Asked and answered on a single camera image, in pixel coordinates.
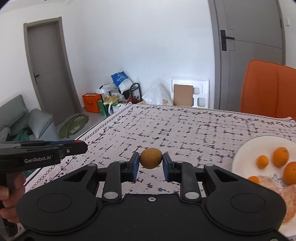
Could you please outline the left hand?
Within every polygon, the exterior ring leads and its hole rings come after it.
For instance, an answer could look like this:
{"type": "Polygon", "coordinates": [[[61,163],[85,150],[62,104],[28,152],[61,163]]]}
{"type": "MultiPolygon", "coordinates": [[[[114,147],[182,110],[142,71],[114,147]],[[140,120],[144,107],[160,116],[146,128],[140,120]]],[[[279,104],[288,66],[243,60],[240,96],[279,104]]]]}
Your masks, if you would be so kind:
{"type": "Polygon", "coordinates": [[[12,223],[20,223],[16,213],[16,204],[25,193],[26,177],[23,172],[17,173],[13,179],[13,187],[1,186],[1,201],[4,207],[1,208],[1,217],[12,223]]]}

